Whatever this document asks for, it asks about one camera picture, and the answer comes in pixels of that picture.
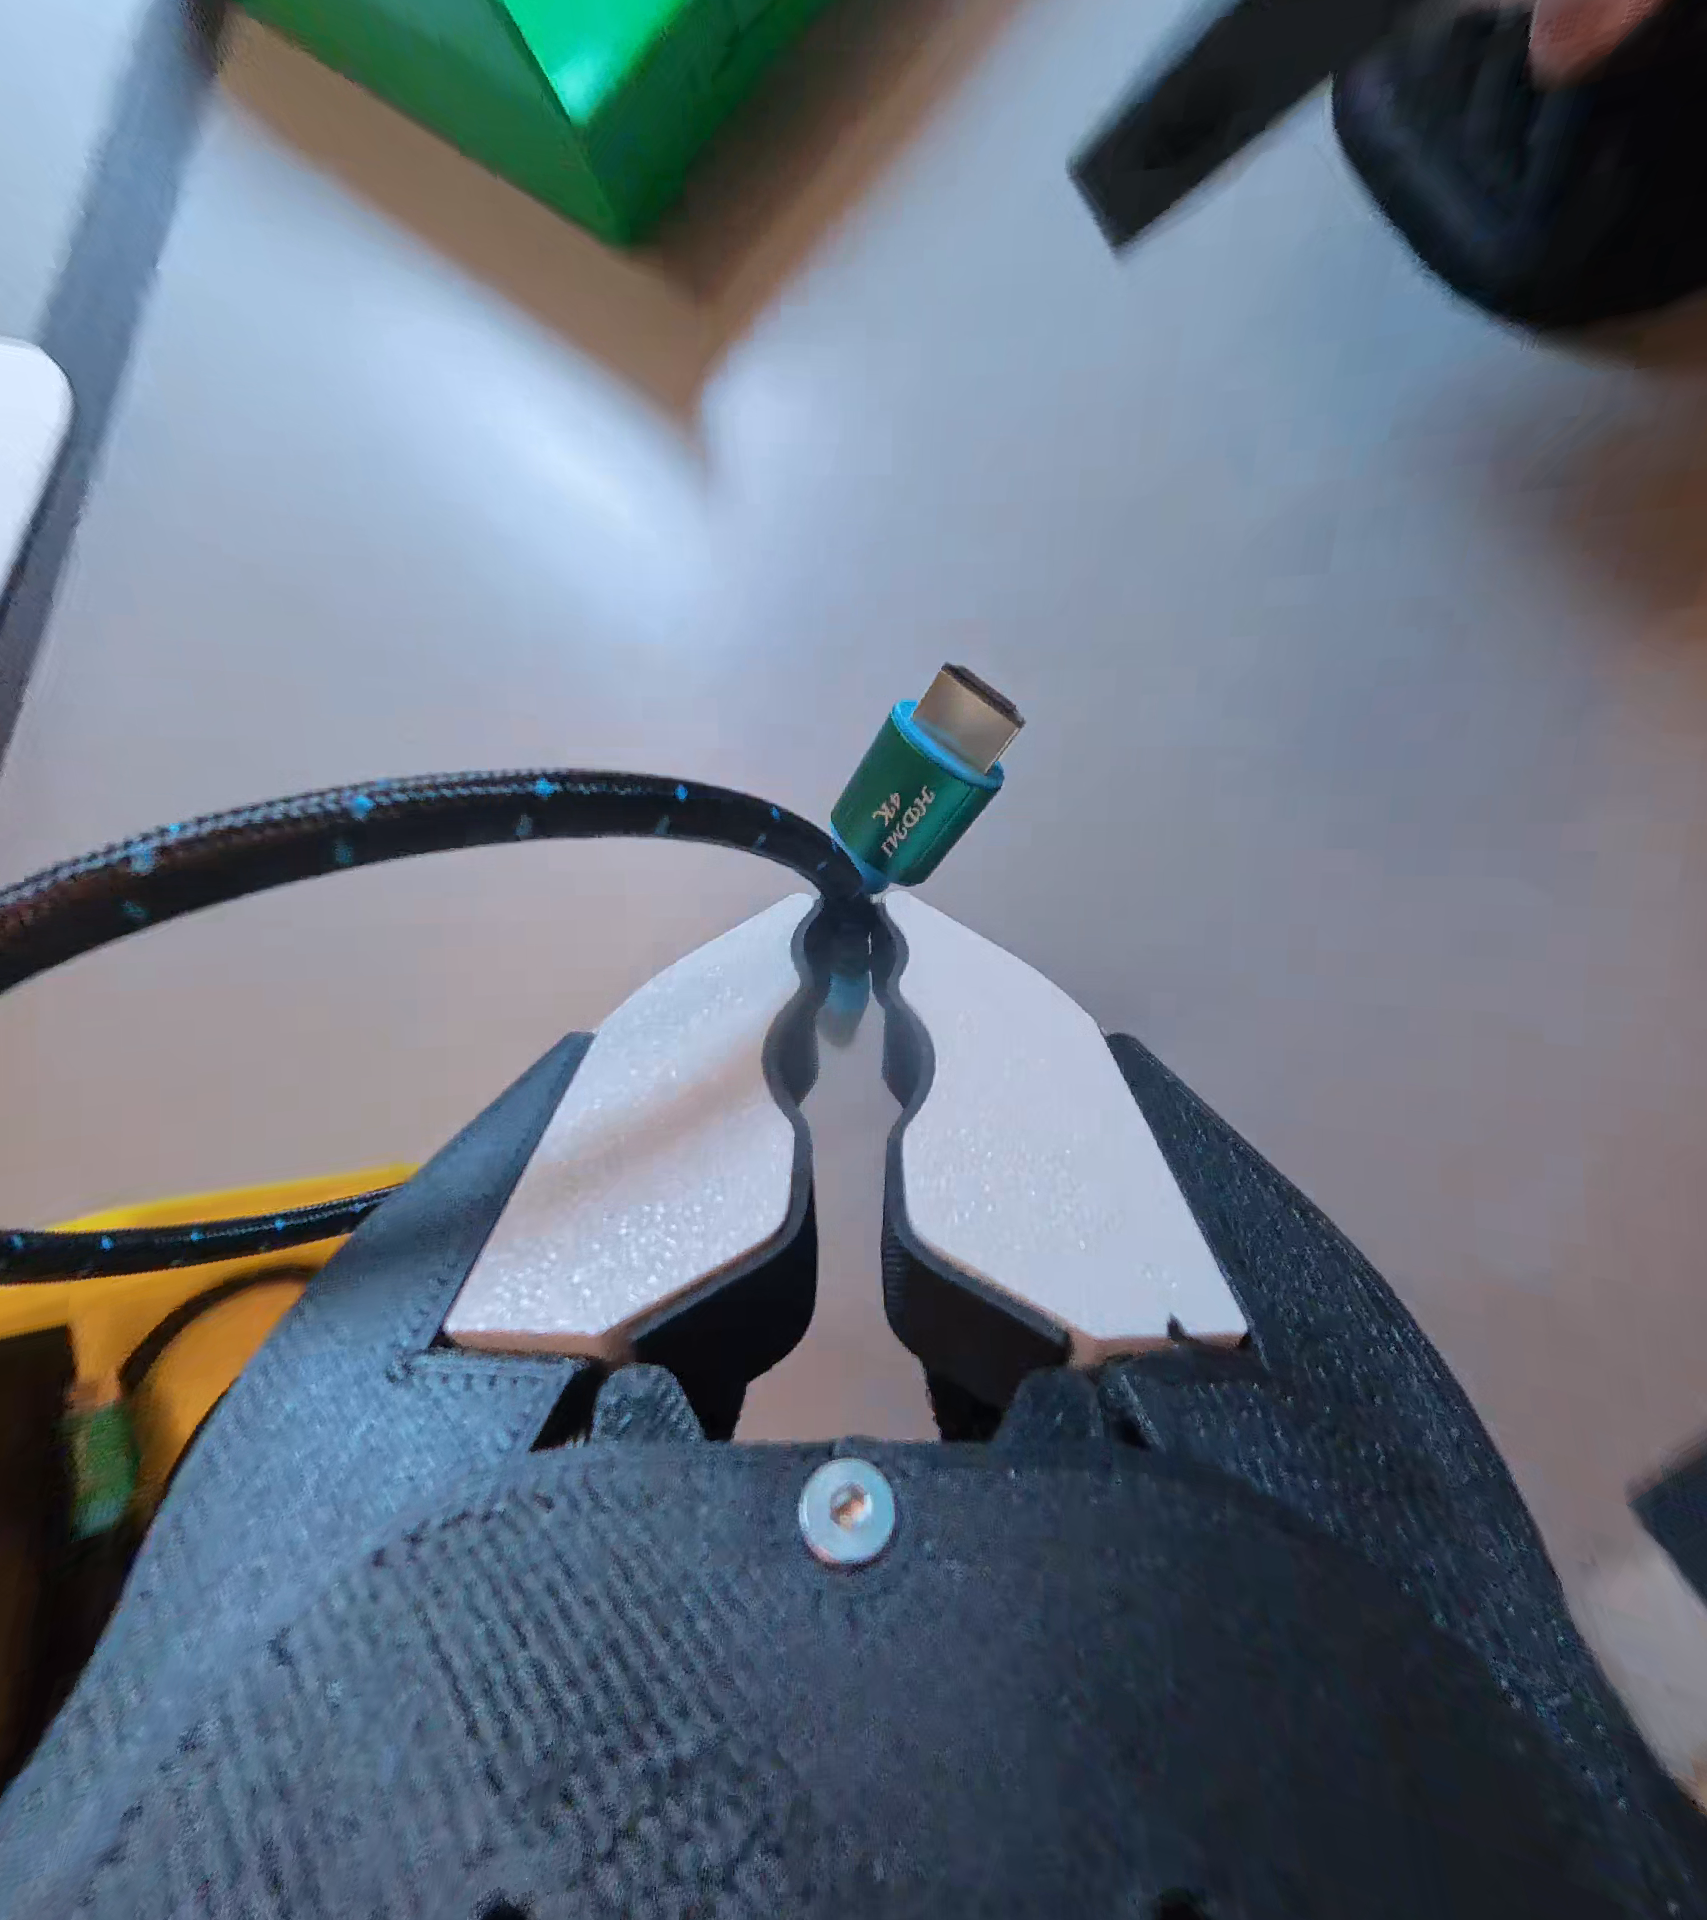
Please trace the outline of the black adapter hub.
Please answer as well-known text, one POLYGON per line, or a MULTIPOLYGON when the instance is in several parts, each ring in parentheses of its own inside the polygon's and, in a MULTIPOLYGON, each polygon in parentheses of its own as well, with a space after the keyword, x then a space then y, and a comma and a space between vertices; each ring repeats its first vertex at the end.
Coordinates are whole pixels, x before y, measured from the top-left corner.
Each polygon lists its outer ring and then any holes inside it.
POLYGON ((1316 84, 1434 13, 1442 4, 1218 4, 1072 161, 1108 246, 1138 241, 1316 84))

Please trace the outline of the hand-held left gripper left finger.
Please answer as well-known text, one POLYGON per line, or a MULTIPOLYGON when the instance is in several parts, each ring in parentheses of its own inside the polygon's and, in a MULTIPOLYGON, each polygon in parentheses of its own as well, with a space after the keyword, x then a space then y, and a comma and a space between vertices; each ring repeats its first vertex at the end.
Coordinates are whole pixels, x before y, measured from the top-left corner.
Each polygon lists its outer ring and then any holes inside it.
POLYGON ((618 1361, 806 1211, 818 899, 656 972, 590 1039, 442 1326, 468 1352, 618 1361))

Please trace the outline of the green plastic bin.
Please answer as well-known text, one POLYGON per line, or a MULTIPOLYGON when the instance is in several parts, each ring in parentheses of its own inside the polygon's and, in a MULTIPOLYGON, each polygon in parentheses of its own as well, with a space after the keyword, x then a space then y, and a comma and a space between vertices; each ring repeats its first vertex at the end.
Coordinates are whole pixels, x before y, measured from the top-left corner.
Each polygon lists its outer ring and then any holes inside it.
POLYGON ((632 247, 824 2, 243 2, 596 239, 632 247))

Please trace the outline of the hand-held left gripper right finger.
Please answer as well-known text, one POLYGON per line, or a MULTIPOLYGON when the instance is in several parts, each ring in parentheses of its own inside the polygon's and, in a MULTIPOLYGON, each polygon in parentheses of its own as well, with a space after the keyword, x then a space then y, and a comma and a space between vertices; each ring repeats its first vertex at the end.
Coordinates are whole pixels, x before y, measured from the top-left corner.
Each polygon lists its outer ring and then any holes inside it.
POLYGON ((1242 1304, 1096 1017, 906 891, 882 899, 882 924, 902 1341, 930 1369, 1242 1346, 1242 1304))

